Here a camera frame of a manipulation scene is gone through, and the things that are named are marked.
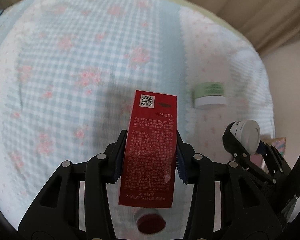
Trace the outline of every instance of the qr code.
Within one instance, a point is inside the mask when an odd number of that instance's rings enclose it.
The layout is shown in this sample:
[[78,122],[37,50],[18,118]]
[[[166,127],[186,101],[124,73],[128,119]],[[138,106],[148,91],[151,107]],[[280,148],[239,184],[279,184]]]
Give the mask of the qr code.
[[139,106],[154,108],[154,97],[147,96],[147,95],[141,95]]

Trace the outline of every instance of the white lid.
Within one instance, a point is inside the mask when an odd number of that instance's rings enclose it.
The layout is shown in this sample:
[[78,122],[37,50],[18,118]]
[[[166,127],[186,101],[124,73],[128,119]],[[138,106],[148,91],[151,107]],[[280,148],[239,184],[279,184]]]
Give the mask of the white lid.
[[232,133],[250,155],[256,153],[260,143],[260,127],[254,120],[242,120],[235,122]]
[[197,109],[207,109],[213,106],[224,106],[227,104],[226,97],[223,96],[207,96],[194,100],[194,106]]

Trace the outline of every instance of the bed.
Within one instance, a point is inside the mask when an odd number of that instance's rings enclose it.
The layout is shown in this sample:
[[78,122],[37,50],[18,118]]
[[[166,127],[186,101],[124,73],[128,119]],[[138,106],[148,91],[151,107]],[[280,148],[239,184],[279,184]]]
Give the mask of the bed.
[[[193,107],[192,89],[205,81],[224,83],[227,106]],[[258,53],[199,6],[185,0],[23,0],[4,11],[0,210],[15,229],[61,162],[87,161],[127,129],[136,89],[177,95],[180,135],[215,162],[231,159],[222,134],[235,120],[253,119],[262,135],[275,135]],[[176,176],[173,207],[160,210],[166,228],[151,236],[135,226],[138,208],[118,206],[119,185],[107,185],[117,238],[182,238],[190,185]],[[219,217],[217,206],[216,228]]]

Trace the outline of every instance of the silver screw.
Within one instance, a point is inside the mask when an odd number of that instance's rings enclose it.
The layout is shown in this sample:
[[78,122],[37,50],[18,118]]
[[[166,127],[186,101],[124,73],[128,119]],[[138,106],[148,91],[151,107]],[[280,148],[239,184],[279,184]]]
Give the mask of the silver screw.
[[229,165],[230,165],[230,167],[232,167],[232,168],[238,167],[238,164],[237,164],[236,162],[234,162],[234,161],[230,162]]
[[200,153],[196,153],[195,155],[193,155],[193,158],[195,158],[196,160],[201,160],[202,155]]
[[68,167],[70,165],[70,161],[64,161],[63,163],[61,163],[62,167]]
[[107,157],[107,155],[105,155],[104,153],[99,153],[98,155],[97,155],[97,158],[99,159],[99,160],[103,160],[104,158],[106,158]]

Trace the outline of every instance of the blue and white gingham fabric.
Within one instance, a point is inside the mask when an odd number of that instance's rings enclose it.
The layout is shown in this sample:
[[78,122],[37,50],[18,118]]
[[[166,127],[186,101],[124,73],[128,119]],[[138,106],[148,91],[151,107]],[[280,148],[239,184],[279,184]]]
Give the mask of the blue and white gingham fabric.
[[[0,17],[0,209],[15,228],[62,161],[87,161],[127,129],[136,89],[177,95],[181,136],[212,160],[229,160],[221,137],[234,120],[258,120],[274,135],[258,54],[202,17],[166,0],[25,0]],[[231,51],[220,66],[232,90],[223,110],[191,105],[191,75],[207,65],[210,79],[204,40]],[[107,187],[117,238],[182,238],[191,186],[176,177],[173,207],[160,210],[167,226],[153,236],[138,232],[136,208],[118,206],[118,188]]]

